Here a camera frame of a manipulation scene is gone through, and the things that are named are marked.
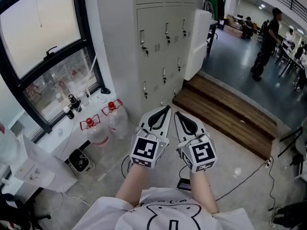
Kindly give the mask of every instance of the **standing person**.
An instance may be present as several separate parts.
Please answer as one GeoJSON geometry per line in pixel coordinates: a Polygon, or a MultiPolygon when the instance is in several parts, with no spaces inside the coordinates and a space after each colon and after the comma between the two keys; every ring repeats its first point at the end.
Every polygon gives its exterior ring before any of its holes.
{"type": "Polygon", "coordinates": [[[256,81],[261,80],[260,75],[263,73],[263,68],[268,63],[276,43],[281,43],[277,36],[279,30],[278,22],[282,20],[283,13],[278,8],[274,8],[272,12],[274,18],[270,21],[268,33],[264,37],[260,52],[257,54],[254,66],[250,70],[253,73],[252,78],[256,81]]]}
{"type": "Polygon", "coordinates": [[[285,54],[285,51],[283,50],[283,48],[284,49],[288,49],[289,47],[291,48],[294,44],[293,41],[294,41],[293,30],[290,28],[289,31],[286,33],[286,35],[283,38],[283,44],[280,49],[279,58],[277,59],[275,64],[278,64],[282,60],[283,55],[285,54]]]}
{"type": "Polygon", "coordinates": [[[253,36],[253,26],[254,26],[254,23],[251,21],[251,18],[248,16],[246,18],[246,21],[243,24],[242,37],[246,37],[246,38],[250,39],[253,36]]]}

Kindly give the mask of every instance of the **wooden stair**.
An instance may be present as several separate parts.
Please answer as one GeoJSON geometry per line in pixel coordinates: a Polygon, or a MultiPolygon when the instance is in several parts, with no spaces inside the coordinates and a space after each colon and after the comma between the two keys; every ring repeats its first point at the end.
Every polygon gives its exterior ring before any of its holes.
{"type": "Polygon", "coordinates": [[[173,103],[260,158],[270,157],[276,123],[228,90],[196,75],[184,84],[173,103]]]}

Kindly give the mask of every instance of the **white wall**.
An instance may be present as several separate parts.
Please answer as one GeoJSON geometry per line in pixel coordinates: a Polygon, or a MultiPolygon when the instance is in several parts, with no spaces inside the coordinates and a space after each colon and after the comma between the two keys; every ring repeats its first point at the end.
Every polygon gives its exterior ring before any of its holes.
{"type": "Polygon", "coordinates": [[[271,13],[261,10],[258,6],[244,0],[240,1],[238,14],[243,15],[244,19],[249,16],[252,22],[257,23],[258,27],[261,27],[266,20],[270,21],[273,18],[271,13]]]}

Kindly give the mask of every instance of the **cable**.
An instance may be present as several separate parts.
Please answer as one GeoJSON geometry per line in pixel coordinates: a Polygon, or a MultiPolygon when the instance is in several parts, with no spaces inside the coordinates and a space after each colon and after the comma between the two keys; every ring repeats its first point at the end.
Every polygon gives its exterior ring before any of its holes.
{"type": "Polygon", "coordinates": [[[131,160],[130,160],[130,161],[129,161],[129,163],[128,163],[127,173],[129,173],[129,167],[130,167],[130,164],[131,164],[131,160]]]}
{"type": "Polygon", "coordinates": [[[51,217],[51,220],[52,220],[52,224],[53,224],[54,229],[56,229],[56,226],[54,225],[54,221],[53,221],[53,218],[52,218],[52,214],[53,214],[55,211],[57,211],[58,209],[60,209],[60,207],[61,207],[61,205],[62,205],[62,203],[63,203],[63,200],[64,200],[63,195],[65,195],[66,197],[69,197],[69,198],[77,198],[77,199],[81,200],[81,202],[83,202],[83,203],[85,203],[86,205],[88,205],[89,207],[92,207],[90,204],[84,202],[84,201],[83,201],[82,199],[80,199],[79,197],[67,196],[65,193],[60,193],[60,194],[61,194],[61,196],[62,196],[61,203],[59,204],[59,207],[57,207],[56,209],[54,209],[54,210],[51,212],[51,214],[50,214],[50,217],[51,217]]]}
{"type": "MultiPolygon", "coordinates": [[[[263,165],[265,165],[267,163],[263,163],[262,165],[260,165],[260,167],[253,172],[253,174],[251,174],[248,178],[252,177],[254,175],[254,173],[256,173],[263,165]]],[[[232,189],[229,193],[226,193],[224,196],[221,196],[220,198],[218,198],[216,201],[219,201],[221,198],[227,196],[228,194],[230,194],[232,191],[234,191],[235,189],[237,189],[239,186],[241,186],[248,178],[246,178],[243,182],[241,182],[238,186],[236,186],[234,189],[232,189]]]]}
{"type": "Polygon", "coordinates": [[[61,200],[61,203],[59,204],[59,207],[57,207],[56,209],[54,209],[54,210],[51,212],[51,214],[50,214],[50,217],[51,217],[51,220],[52,220],[52,224],[53,224],[54,229],[56,229],[56,226],[54,225],[54,221],[53,221],[53,218],[52,218],[52,214],[53,214],[56,210],[58,210],[58,209],[61,207],[61,205],[62,205],[62,203],[63,203],[63,199],[64,199],[63,194],[61,194],[61,196],[62,196],[62,200],[61,200]]]}
{"type": "Polygon", "coordinates": [[[129,157],[129,155],[127,155],[127,156],[124,158],[123,162],[121,163],[121,174],[123,175],[124,178],[126,178],[126,177],[125,177],[124,172],[123,172],[123,164],[124,164],[124,161],[127,159],[127,157],[129,157]]]}
{"type": "Polygon", "coordinates": [[[179,177],[182,179],[182,177],[180,176],[180,173],[181,173],[181,171],[184,169],[184,168],[186,168],[187,167],[187,165],[185,165],[185,166],[183,166],[182,167],[182,169],[179,171],[179,177]]]}
{"type": "Polygon", "coordinates": [[[275,180],[274,180],[274,178],[271,176],[271,170],[272,170],[272,168],[273,168],[274,158],[273,158],[272,156],[271,156],[271,158],[272,158],[272,165],[271,165],[270,170],[269,170],[269,176],[273,179],[273,186],[272,186],[272,189],[270,190],[269,195],[270,195],[270,197],[271,197],[272,199],[274,199],[274,204],[273,204],[273,207],[269,209],[269,211],[271,211],[271,210],[274,209],[275,203],[276,203],[276,198],[274,198],[274,197],[271,195],[271,192],[273,191],[274,184],[275,184],[275,180]]]}
{"type": "Polygon", "coordinates": [[[77,198],[77,199],[81,200],[81,202],[85,203],[87,206],[92,207],[90,204],[84,202],[84,201],[83,201],[81,198],[79,198],[79,197],[76,197],[76,196],[67,196],[65,193],[63,193],[63,194],[64,194],[66,197],[69,197],[69,198],[77,198]]]}

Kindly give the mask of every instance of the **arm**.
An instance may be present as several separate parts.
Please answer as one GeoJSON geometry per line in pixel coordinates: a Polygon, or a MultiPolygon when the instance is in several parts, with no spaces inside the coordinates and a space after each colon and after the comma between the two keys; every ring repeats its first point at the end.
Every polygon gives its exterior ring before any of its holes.
{"type": "Polygon", "coordinates": [[[269,30],[269,34],[271,35],[272,38],[274,38],[274,40],[275,40],[278,44],[281,44],[280,40],[279,40],[277,37],[275,37],[274,32],[273,32],[271,29],[269,30]]]}
{"type": "Polygon", "coordinates": [[[204,206],[210,214],[219,212],[205,172],[190,172],[190,183],[192,198],[204,206]]]}
{"type": "Polygon", "coordinates": [[[147,188],[147,178],[148,169],[138,164],[133,164],[115,197],[125,200],[134,207],[137,206],[142,190],[147,188]]]}

